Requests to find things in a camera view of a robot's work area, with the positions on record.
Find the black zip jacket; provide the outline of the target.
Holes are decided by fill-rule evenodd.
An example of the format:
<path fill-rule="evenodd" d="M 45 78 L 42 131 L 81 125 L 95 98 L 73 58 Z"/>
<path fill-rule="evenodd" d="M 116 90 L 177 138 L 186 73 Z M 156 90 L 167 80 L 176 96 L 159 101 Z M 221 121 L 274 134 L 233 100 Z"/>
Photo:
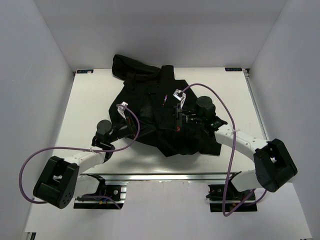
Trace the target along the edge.
<path fill-rule="evenodd" d="M 134 122 L 140 123 L 138 142 L 158 148 L 165 157 L 220 155 L 221 144 L 203 125 L 183 123 L 180 130 L 176 129 L 178 100 L 173 94 L 188 84 L 175 79 L 172 65 L 156 67 L 116 54 L 111 69 L 115 77 L 123 80 L 123 88 L 108 110 L 114 125 L 123 121 L 116 105 L 126 102 L 136 115 Z"/>

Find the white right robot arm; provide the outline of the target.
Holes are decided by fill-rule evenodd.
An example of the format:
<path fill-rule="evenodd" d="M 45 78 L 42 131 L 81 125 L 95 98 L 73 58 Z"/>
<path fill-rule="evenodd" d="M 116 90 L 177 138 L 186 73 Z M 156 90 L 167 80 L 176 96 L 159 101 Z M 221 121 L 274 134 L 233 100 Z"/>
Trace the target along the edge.
<path fill-rule="evenodd" d="M 225 192 L 229 198 L 236 200 L 244 191 L 259 188 L 274 193 L 298 173 L 290 153 L 281 140 L 258 139 L 233 129 L 216 115 L 216 107 L 208 96 L 199 97 L 196 100 L 196 110 L 187 112 L 183 109 L 186 94 L 178 90 L 173 95 L 179 100 L 176 106 L 178 130 L 186 124 L 201 125 L 214 134 L 217 143 L 235 148 L 254 163 L 253 170 L 236 173 L 228 180 Z"/>

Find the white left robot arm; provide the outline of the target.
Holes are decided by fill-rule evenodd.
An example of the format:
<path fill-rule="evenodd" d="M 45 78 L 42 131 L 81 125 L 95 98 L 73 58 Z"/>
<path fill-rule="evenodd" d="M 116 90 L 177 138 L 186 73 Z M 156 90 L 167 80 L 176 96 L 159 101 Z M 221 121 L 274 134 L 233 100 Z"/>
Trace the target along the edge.
<path fill-rule="evenodd" d="M 74 198 L 103 198 L 106 193 L 103 178 L 82 173 L 111 158 L 115 150 L 112 142 L 136 135 L 137 127 L 130 116 L 116 125 L 109 120 L 101 120 L 91 145 L 103 151 L 81 151 L 65 158 L 52 156 L 35 184 L 33 195 L 59 209 L 65 208 Z"/>

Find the blue right corner label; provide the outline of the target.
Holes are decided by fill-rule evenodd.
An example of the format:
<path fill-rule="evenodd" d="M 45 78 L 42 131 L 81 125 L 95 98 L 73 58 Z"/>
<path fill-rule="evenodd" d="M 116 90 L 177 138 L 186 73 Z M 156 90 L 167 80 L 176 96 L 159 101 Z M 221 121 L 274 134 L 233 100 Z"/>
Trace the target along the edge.
<path fill-rule="evenodd" d="M 226 72 L 242 72 L 243 69 L 241 67 L 225 67 Z"/>

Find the blue corner label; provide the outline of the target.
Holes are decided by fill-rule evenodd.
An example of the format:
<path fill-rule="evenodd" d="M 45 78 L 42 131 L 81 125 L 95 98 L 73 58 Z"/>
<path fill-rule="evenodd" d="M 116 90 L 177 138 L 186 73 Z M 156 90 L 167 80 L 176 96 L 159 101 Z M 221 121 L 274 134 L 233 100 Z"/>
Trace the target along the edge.
<path fill-rule="evenodd" d="M 243 69 L 241 67 L 225 67 L 226 72 L 242 72 Z"/>
<path fill-rule="evenodd" d="M 76 74 L 92 74 L 94 72 L 93 69 L 78 69 Z"/>

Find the blue left corner label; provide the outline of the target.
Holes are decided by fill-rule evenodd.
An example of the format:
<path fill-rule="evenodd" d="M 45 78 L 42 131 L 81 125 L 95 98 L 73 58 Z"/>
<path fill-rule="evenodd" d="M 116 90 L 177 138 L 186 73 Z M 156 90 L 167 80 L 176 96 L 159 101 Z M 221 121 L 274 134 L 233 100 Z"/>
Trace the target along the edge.
<path fill-rule="evenodd" d="M 76 74 L 92 74 L 94 72 L 93 69 L 78 69 Z"/>

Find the aluminium front table rail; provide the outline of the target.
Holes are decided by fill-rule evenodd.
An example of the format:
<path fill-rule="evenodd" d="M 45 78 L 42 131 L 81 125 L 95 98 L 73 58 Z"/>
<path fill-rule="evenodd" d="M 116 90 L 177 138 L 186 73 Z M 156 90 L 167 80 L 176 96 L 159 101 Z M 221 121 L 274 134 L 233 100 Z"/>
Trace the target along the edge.
<path fill-rule="evenodd" d="M 76 176 L 75 174 L 64 174 L 60 177 L 49 175 L 40 176 L 35 184 L 35 188 L 40 185 L 47 185 L 50 187 L 57 187 L 58 189 L 67 188 L 69 185 L 75 186 L 76 182 L 80 178 L 99 176 L 106 181 L 221 181 L 225 182 L 226 174 L 223 173 L 199 173 L 199 174 L 102 174 L 102 173 L 88 173 L 80 174 Z"/>

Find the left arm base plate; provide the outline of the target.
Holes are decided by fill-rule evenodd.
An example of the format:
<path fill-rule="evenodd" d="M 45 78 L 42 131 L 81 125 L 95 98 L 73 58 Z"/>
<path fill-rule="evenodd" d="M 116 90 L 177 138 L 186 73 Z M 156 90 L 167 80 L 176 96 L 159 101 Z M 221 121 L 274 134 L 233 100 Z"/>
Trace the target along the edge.
<path fill-rule="evenodd" d="M 97 193 L 89 194 L 89 198 L 77 197 L 73 208 L 82 210 L 121 210 L 127 194 L 125 181 L 106 181 Z"/>

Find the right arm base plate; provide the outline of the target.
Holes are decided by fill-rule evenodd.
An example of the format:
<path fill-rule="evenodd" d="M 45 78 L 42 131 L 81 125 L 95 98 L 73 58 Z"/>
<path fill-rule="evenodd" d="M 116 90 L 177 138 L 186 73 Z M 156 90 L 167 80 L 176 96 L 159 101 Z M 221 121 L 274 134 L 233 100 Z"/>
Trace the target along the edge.
<path fill-rule="evenodd" d="M 208 194 L 205 196 L 209 201 L 211 213 L 223 212 L 223 193 L 224 184 L 211 184 L 208 186 Z M 227 187 L 225 212 L 229 213 L 234 209 L 242 200 L 244 200 L 251 190 L 238 192 L 231 184 Z M 257 212 L 257 204 L 255 203 L 256 196 L 253 193 L 235 212 Z"/>

